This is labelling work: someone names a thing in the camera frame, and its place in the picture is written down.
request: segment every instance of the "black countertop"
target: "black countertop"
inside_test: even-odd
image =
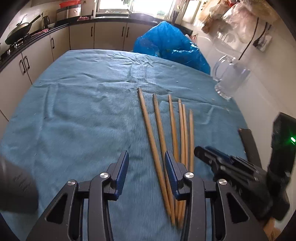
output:
[[[126,22],[126,23],[140,23],[140,24],[145,24],[145,25],[151,25],[151,26],[156,26],[158,23],[161,21],[145,21],[141,19],[134,19],[134,18],[129,18],[129,17],[120,17],[120,16],[101,16],[101,17],[96,17],[94,19],[89,19],[89,20],[83,20],[83,21],[76,21],[73,23],[67,23],[63,24],[60,26],[54,26],[49,28],[49,30],[41,35],[38,35],[36,37],[32,37],[31,39],[27,40],[26,43],[24,43],[22,46],[20,46],[18,49],[16,49],[14,52],[12,52],[8,57],[6,57],[4,60],[0,61],[0,72],[16,57],[18,56],[23,50],[28,48],[30,45],[34,44],[38,40],[42,39],[43,37],[59,30],[62,28],[65,28],[70,25],[76,25],[76,24],[83,24],[83,23],[94,23],[94,22]],[[192,31],[181,26],[181,25],[175,25],[178,27],[184,34],[191,35]]]

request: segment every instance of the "gray cylinder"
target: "gray cylinder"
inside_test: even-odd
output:
[[[31,175],[0,156],[0,210],[33,213],[37,208],[38,191]]]

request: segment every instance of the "blue tablecloth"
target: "blue tablecloth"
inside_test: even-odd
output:
[[[3,212],[9,226],[25,240],[69,179],[91,180],[127,150],[130,164],[123,193],[118,201],[109,202],[114,240],[179,240],[181,232],[171,225],[162,201],[137,88],[143,90],[159,154],[153,93],[158,96],[169,150],[171,94],[179,143],[181,98],[194,113],[196,146],[210,145],[245,157],[237,133],[246,128],[244,118],[235,102],[221,98],[214,85],[210,76],[158,57],[112,50],[65,53],[26,93],[1,141],[1,154],[32,174],[40,195],[34,215]],[[194,172],[211,180],[210,168],[194,161]],[[83,229],[87,240],[86,226]]]

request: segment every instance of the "blue plastic bag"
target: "blue plastic bag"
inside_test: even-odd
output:
[[[166,21],[137,38],[133,51],[168,59],[210,74],[210,66],[196,44]]]

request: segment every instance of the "metal bolt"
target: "metal bolt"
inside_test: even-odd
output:
[[[227,184],[227,181],[225,179],[219,179],[219,184],[225,186]]]
[[[185,177],[187,177],[187,178],[193,178],[194,177],[194,174],[192,172],[186,172],[185,173]]]
[[[100,177],[101,177],[101,178],[107,178],[108,176],[109,176],[109,174],[106,173],[106,172],[102,172],[102,173],[100,174]]]
[[[67,182],[67,185],[68,185],[68,186],[73,186],[75,183],[76,183],[75,180],[69,180],[69,181]]]

